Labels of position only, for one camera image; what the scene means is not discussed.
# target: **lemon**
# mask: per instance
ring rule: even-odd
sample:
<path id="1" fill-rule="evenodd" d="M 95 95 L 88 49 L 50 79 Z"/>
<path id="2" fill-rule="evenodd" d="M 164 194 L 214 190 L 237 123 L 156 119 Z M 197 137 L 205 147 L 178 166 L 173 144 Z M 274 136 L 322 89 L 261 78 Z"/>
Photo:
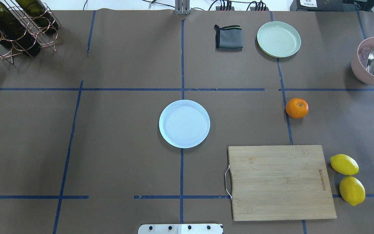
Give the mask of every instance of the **lemon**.
<path id="1" fill-rule="evenodd" d="M 357 162 L 345 154 L 337 154 L 330 158 L 331 167 L 343 175 L 359 173 Z"/>
<path id="2" fill-rule="evenodd" d="M 347 201 L 352 206 L 362 203 L 366 198 L 365 187 L 353 176 L 346 176 L 346 178 L 342 179 L 340 182 L 340 194 L 344 201 Z"/>

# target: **gray towel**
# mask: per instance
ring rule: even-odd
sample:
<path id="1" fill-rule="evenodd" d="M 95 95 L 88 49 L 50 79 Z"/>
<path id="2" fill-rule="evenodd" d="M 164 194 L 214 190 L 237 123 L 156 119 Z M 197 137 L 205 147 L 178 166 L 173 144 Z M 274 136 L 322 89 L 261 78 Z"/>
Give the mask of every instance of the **gray towel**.
<path id="1" fill-rule="evenodd" d="M 214 25 L 214 29 L 216 30 L 216 49 L 243 49 L 242 28 L 239 25 L 231 25 L 223 28 Z"/>

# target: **light blue plate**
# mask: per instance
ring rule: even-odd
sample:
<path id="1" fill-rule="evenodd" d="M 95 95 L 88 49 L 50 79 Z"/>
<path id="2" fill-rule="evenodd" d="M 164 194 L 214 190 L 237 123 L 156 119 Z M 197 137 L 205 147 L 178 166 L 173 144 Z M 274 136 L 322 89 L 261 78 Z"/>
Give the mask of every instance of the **light blue plate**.
<path id="1" fill-rule="evenodd" d="M 178 148 L 191 148 L 206 139 L 210 118 L 197 102 L 178 100 L 162 111 L 158 125 L 168 143 Z"/>
<path id="2" fill-rule="evenodd" d="M 259 47 L 269 56 L 286 58 L 300 49 L 301 37 L 291 25 L 280 21 L 262 25 L 256 36 Z"/>

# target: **tangerine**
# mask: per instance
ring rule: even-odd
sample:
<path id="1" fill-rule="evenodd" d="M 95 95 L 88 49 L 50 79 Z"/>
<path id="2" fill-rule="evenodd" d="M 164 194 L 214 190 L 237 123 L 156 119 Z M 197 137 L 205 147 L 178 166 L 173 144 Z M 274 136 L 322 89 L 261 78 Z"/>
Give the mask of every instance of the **tangerine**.
<path id="1" fill-rule="evenodd" d="M 294 119 L 300 119 L 308 113 L 308 103 L 302 98 L 293 98 L 285 106 L 285 111 Z"/>

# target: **wooden cutting board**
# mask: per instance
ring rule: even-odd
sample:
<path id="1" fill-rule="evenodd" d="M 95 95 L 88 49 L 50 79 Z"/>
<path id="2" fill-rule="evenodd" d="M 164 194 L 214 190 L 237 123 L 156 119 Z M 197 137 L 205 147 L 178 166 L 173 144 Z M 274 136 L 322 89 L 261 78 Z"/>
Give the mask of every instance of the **wooden cutting board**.
<path id="1" fill-rule="evenodd" d="M 233 220 L 336 219 L 321 145 L 229 146 Z"/>

